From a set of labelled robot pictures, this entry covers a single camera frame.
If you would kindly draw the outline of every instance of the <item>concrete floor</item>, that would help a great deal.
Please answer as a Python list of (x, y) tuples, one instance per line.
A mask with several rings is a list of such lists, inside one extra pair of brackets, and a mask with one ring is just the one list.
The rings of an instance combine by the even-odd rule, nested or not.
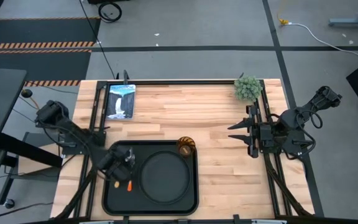
[[(269, 0), (276, 18), (280, 1)], [(97, 8), (84, 2), (89, 16)], [(259, 45), (272, 46), (264, 7), (260, 0), (136, 0), (119, 2), (122, 19), (102, 23), (99, 37), (104, 47)], [(358, 1), (288, 0), (281, 17), (307, 25), (329, 43), (358, 46), (358, 29), (330, 28), (332, 17), (355, 17)], [(82, 17), (78, 1), (5, 0), (0, 18)], [(301, 27), (279, 27), (282, 46), (321, 46)], [(109, 52), (115, 72), (126, 69), (131, 78), (236, 78), (242, 72), (257, 78), (281, 78), (273, 51)], [(311, 162), (326, 217), (358, 219), (358, 98), (345, 77), (358, 67), (358, 57), (343, 52), (284, 52), (285, 64), (298, 105), (305, 104), (322, 85), (343, 96), (340, 107), (320, 112), (322, 129), (307, 125), (317, 140)], [(87, 79), (111, 78), (99, 52), (92, 53)], [(58, 87), (78, 91), (78, 87)], [(42, 105), (49, 99), (66, 104), (71, 114), (75, 95), (42, 87), (32, 89)], [(15, 109), (34, 118), (35, 111), (20, 100)], [(21, 139), (26, 131), (40, 133), (34, 124), (12, 112), (4, 132)], [(15, 180), (9, 198), (17, 208), (53, 201), (56, 183)], [(0, 223), (46, 220), (51, 206), (34, 207), (0, 218)]]

